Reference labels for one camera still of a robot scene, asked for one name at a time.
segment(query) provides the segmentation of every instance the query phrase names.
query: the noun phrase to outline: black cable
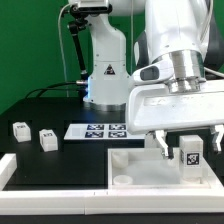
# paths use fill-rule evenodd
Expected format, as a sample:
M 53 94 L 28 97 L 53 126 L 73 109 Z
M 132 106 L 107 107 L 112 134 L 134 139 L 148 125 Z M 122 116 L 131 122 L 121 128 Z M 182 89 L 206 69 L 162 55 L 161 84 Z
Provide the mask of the black cable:
M 52 91 L 52 90 L 54 90 L 54 91 L 77 91 L 78 89 L 54 89 L 54 88 L 41 88 L 41 89 L 35 89 L 35 90 L 32 90 L 32 91 L 30 91 L 26 96 L 25 96 L 25 99 L 27 99 L 32 93 L 34 93 L 34 92 L 38 92 L 38 91 L 41 91 L 41 92 L 43 92 L 43 93 L 45 93 L 46 91 L 48 91 L 48 90 L 50 90 L 50 91 Z
M 69 86 L 69 85 L 76 85 L 76 82 L 61 82 L 61 83 L 56 83 L 50 86 L 47 86 L 46 88 L 43 88 L 42 90 L 40 90 L 40 92 L 37 94 L 36 97 L 40 97 L 41 95 L 43 95 L 46 91 L 48 91 L 51 88 L 56 88 L 56 87 L 60 87 L 60 86 Z

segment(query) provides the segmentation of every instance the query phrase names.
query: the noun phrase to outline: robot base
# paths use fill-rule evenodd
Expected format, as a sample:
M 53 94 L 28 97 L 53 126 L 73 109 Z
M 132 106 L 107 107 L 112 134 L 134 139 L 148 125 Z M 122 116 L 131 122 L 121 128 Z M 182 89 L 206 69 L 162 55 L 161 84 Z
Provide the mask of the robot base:
M 94 110 L 100 111 L 124 111 L 126 107 L 126 103 L 121 105 L 109 105 L 109 104 L 96 104 L 93 102 L 88 101 L 88 99 L 83 99 L 84 106 L 88 108 L 92 108 Z

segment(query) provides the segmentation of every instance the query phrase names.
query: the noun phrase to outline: warning label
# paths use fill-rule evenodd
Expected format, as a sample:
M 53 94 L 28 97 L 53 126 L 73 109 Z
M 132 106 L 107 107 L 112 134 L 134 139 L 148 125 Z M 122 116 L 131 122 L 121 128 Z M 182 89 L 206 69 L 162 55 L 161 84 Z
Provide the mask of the warning label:
M 104 75 L 115 75 L 112 65 L 109 65 L 107 70 L 104 72 Z

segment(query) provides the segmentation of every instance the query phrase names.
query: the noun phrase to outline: black square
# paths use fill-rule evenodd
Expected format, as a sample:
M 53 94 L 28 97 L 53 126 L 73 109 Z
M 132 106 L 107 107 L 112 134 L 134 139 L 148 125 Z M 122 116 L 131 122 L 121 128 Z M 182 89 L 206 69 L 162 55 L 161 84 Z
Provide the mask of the black square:
M 199 153 L 187 153 L 187 165 L 198 166 L 200 165 L 200 154 Z
M 126 125 L 125 124 L 110 124 L 109 130 L 114 130 L 114 131 L 126 130 Z
M 108 138 L 127 138 L 126 131 L 110 131 Z
M 94 132 L 94 131 L 87 131 L 85 134 L 85 138 L 92 138 L 92 139 L 96 139 L 96 138 L 103 138 L 103 134 L 104 132 Z
M 88 127 L 87 127 L 87 130 L 92 130 L 92 131 L 95 131 L 95 130 L 104 130 L 104 125 L 103 124 L 89 124 Z

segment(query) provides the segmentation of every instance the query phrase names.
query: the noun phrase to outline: black table surface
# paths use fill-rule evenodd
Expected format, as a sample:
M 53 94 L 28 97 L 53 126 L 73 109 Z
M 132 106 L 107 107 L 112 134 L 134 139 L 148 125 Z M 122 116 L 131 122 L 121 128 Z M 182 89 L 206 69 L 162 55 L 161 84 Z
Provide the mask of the black table surface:
M 12 124 L 26 122 L 31 142 L 18 143 Z M 108 148 L 139 148 L 143 140 L 64 141 L 71 123 L 123 123 L 124 112 L 84 108 L 77 98 L 29 98 L 0 116 L 1 153 L 16 153 L 17 170 L 4 190 L 107 189 Z M 59 150 L 45 153 L 39 131 L 53 129 Z M 223 214 L 0 216 L 0 223 L 224 223 Z

